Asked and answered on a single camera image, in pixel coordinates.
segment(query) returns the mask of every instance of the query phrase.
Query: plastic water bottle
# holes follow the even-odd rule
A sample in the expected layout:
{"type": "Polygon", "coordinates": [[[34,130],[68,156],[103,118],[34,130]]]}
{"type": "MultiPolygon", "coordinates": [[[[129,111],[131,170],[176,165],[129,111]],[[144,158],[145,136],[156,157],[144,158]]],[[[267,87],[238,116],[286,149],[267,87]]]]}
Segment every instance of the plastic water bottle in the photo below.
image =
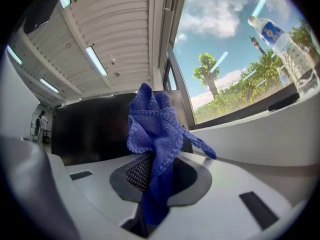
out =
{"type": "Polygon", "coordinates": [[[311,56],[302,50],[288,33],[268,18],[250,16],[248,23],[281,58],[300,95],[318,88],[319,78],[311,56]]]}

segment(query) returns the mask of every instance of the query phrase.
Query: blue microfiber towel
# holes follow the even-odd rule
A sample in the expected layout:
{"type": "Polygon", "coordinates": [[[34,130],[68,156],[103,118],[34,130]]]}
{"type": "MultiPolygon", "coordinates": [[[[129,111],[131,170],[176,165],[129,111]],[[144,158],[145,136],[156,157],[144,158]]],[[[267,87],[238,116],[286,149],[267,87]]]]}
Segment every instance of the blue microfiber towel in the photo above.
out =
{"type": "Polygon", "coordinates": [[[173,161],[183,146],[183,136],[210,158],[216,159],[216,153],[178,123],[168,94],[159,92],[154,96],[146,83],[130,103],[128,120],[128,149],[137,154],[155,153],[149,188],[142,197],[142,209],[145,223],[157,226],[169,212],[167,201],[173,191],[173,161]]]}

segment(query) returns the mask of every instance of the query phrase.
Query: sky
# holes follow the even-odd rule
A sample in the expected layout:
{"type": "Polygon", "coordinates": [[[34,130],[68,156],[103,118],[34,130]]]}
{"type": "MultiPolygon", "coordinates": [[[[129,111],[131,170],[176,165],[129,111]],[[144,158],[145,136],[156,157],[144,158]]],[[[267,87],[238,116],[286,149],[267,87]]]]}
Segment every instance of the sky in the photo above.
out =
{"type": "MultiPolygon", "coordinates": [[[[255,37],[264,50],[268,48],[248,24],[259,1],[185,0],[173,51],[194,110],[213,100],[208,87],[193,77],[194,69],[201,66],[200,54],[207,52],[218,60],[228,53],[219,65],[220,73],[215,82],[219,90],[238,82],[250,62],[259,61],[261,53],[254,48],[249,36],[255,37]]],[[[265,0],[258,18],[271,19],[288,32],[300,25],[302,15],[289,0],[265,0]]]]}

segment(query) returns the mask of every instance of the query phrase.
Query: blue label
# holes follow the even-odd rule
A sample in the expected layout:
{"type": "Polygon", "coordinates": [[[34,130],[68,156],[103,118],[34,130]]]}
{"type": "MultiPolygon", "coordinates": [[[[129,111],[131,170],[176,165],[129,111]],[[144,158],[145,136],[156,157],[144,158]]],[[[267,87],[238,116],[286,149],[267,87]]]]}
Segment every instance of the blue label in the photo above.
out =
{"type": "Polygon", "coordinates": [[[272,22],[268,22],[261,33],[261,38],[266,44],[273,48],[277,39],[283,34],[283,30],[278,26],[274,25],[272,22]]]}

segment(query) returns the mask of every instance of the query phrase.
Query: bottle cap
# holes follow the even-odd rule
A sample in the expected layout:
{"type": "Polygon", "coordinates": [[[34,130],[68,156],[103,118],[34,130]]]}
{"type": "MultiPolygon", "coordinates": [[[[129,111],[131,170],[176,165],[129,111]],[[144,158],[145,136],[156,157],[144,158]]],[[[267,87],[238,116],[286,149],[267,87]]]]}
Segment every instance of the bottle cap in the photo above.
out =
{"type": "Polygon", "coordinates": [[[255,17],[255,16],[250,16],[248,18],[249,25],[254,27],[254,28],[259,26],[259,22],[260,22],[259,19],[257,17],[255,17]]]}

